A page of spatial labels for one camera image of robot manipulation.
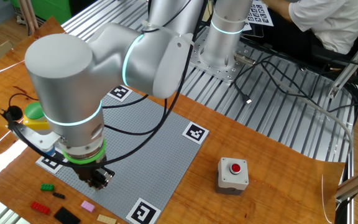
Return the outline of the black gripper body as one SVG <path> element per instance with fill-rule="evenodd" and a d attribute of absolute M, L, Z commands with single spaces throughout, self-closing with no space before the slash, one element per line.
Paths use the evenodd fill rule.
<path fill-rule="evenodd" d="M 93 179 L 93 172 L 96 169 L 99 169 L 101 166 L 91 167 L 91 168 L 84 168 L 83 166 L 73 168 L 75 173 L 77 174 L 78 178 L 81 179 Z"/>

